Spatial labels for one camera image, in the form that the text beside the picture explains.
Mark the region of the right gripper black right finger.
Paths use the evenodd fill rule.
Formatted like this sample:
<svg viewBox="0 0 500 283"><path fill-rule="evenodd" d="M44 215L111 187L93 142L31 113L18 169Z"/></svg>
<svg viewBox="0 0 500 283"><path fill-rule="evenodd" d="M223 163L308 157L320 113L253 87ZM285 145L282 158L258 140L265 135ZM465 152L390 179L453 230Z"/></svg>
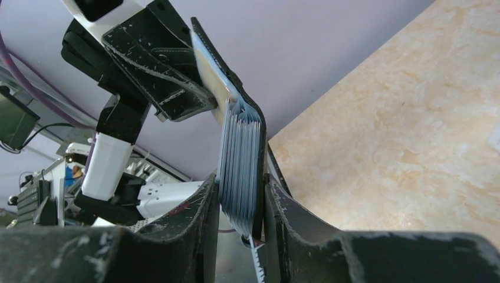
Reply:
<svg viewBox="0 0 500 283"><path fill-rule="evenodd" d="M342 231L265 179L268 282L499 281L499 252L479 235Z"/></svg>

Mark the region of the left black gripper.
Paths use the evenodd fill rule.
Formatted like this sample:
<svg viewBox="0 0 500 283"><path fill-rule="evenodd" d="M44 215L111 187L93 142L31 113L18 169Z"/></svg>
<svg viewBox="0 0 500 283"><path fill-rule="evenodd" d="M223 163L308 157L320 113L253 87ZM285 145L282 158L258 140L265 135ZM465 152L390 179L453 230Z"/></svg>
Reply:
<svg viewBox="0 0 500 283"><path fill-rule="evenodd" d="M169 1L153 1L102 37L104 47L73 19L62 39L63 59L111 96L100 117L182 121L216 108L202 83L190 29Z"/></svg>

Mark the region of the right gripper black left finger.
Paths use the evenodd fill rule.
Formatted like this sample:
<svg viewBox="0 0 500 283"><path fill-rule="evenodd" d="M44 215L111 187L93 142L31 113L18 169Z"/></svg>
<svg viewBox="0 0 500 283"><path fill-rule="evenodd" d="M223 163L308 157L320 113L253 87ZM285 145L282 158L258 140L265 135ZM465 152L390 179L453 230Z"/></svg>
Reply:
<svg viewBox="0 0 500 283"><path fill-rule="evenodd" d="M189 198L137 232L36 226L1 231L2 282L213 282L218 187L209 175Z"/></svg>

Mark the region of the gold credit card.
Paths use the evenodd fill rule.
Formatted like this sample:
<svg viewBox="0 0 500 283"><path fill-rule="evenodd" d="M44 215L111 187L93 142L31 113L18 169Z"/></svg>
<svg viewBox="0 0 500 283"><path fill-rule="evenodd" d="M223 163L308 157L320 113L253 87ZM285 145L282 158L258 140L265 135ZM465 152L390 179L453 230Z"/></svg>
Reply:
<svg viewBox="0 0 500 283"><path fill-rule="evenodd" d="M202 38L195 31L191 31L192 46L196 59L198 73L204 87L215 97L217 106L212 110L215 120L222 125L226 110L226 101L237 101L241 94L234 84L230 82L221 67L216 62L209 48L203 43Z"/></svg>

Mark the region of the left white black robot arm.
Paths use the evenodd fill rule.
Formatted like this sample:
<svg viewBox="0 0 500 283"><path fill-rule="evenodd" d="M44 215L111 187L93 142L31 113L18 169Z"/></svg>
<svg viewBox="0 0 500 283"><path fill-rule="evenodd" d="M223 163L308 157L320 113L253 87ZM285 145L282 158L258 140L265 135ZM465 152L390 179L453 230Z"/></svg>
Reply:
<svg viewBox="0 0 500 283"><path fill-rule="evenodd" d="M75 203L100 218L133 225L144 180L124 172L151 107L160 120L214 110L202 83L190 29L169 1L65 1L73 16L63 59L108 91Z"/></svg>

